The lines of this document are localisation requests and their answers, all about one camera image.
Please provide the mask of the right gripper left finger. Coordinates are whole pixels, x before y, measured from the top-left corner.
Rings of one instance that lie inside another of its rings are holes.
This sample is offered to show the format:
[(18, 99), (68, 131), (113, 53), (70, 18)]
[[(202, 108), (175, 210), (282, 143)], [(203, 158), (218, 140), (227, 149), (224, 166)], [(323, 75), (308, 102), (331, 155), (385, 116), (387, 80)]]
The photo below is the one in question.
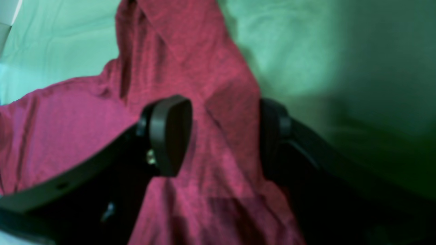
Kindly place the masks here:
[(1, 231), (39, 245), (126, 245), (153, 177), (176, 177), (192, 129), (190, 99), (148, 104), (137, 123), (69, 171), (1, 198)]

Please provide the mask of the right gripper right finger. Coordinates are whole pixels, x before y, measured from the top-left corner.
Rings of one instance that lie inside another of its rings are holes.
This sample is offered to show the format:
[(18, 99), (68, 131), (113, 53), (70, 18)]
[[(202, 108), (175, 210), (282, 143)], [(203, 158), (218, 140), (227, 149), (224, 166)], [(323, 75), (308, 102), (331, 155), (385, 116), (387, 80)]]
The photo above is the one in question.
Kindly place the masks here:
[(260, 100), (260, 155), (308, 245), (434, 245), (435, 201), (350, 161), (285, 106)]

